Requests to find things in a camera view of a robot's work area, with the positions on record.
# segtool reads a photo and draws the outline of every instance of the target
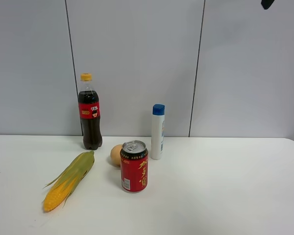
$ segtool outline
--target blue bottle cap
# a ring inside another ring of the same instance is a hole
[[[163,104],[155,104],[152,107],[152,114],[162,116],[165,114],[165,106]]]

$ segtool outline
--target white bottle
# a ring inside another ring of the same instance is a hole
[[[151,158],[161,159],[163,149],[163,131],[165,127],[165,106],[155,104],[151,118]]]

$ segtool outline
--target plastic bottle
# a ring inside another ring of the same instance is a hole
[[[165,106],[155,104],[151,118],[151,158],[159,160],[162,157],[163,131],[165,127]]]
[[[96,150],[102,145],[100,132],[100,108],[97,92],[90,85],[90,73],[83,73],[80,80],[84,83],[78,94],[79,116],[83,128],[83,142],[86,149]]]

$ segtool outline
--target can lid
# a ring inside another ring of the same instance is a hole
[[[146,149],[146,145],[142,141],[130,141],[124,143],[122,149],[126,153],[141,153]]]
[[[91,81],[92,80],[92,74],[91,73],[82,73],[80,75],[80,80],[83,81],[83,82]]]
[[[163,104],[155,104],[152,107],[152,114],[162,116],[165,114],[165,106]]]

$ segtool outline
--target yellow corn cob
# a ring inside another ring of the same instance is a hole
[[[67,187],[65,187],[67,181],[63,182],[58,187],[54,187],[54,185],[46,195],[44,201],[44,211],[49,212],[59,206],[61,202],[63,202],[64,199],[66,199],[69,193],[72,191],[73,185],[76,180],[77,178],[75,180],[72,180],[72,182]]]
[[[49,212],[68,199],[79,182],[90,171],[95,162],[94,152],[85,152],[78,155],[73,162],[53,181],[46,185],[51,187],[44,201],[44,211]]]

